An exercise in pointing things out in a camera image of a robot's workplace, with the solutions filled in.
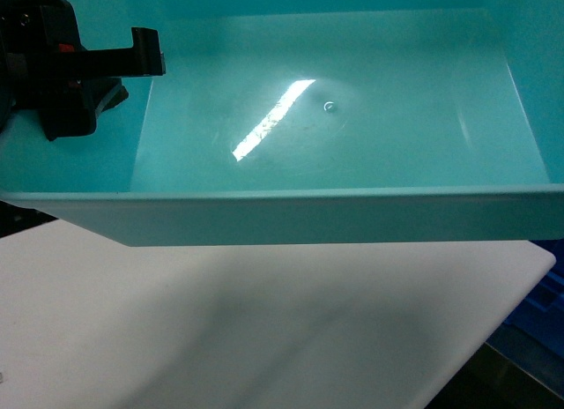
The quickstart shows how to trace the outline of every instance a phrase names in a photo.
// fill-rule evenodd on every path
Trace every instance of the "blue plastic crate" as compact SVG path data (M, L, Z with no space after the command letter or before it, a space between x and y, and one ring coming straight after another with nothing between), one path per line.
M513 324L564 359L564 241L537 244L552 251L557 264L505 323Z

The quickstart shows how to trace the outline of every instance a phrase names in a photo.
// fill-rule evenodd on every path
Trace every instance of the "white table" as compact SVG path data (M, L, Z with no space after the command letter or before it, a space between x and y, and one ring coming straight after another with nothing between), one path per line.
M528 242L0 240L0 408L423 408L553 265Z

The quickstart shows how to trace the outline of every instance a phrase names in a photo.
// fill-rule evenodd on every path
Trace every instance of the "black mechanism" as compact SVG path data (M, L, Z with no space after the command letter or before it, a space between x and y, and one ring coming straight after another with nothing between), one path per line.
M129 96L121 77L162 76L159 34L133 27L133 47L86 50L65 0L0 0L0 130L36 109L49 140L94 133L96 120Z

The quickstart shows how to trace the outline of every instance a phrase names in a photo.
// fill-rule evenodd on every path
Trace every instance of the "teal plastic tray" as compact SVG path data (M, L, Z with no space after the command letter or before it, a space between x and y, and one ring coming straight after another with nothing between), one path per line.
M0 198L129 245L564 236L564 0L69 0L162 78L0 135Z

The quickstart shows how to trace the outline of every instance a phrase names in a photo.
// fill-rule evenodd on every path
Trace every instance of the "white surface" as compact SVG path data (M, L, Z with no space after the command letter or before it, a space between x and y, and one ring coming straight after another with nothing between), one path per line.
M0 240L0 407L423 408L552 266L528 242Z

